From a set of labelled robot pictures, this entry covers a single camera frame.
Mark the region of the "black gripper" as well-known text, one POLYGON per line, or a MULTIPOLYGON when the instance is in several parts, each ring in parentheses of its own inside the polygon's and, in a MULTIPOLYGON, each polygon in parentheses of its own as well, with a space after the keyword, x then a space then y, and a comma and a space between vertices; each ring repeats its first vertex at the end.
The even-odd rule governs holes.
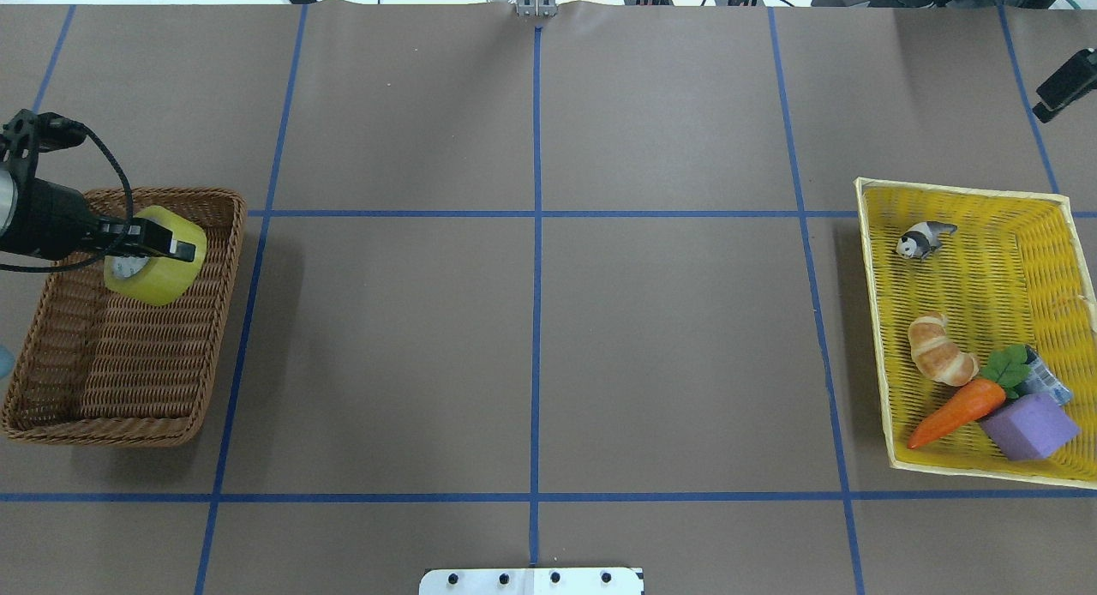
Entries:
POLYGON ((39 178, 1 177, 1 250, 59 261, 75 251, 193 262, 195 242, 152 218, 99 218, 79 191, 39 178))

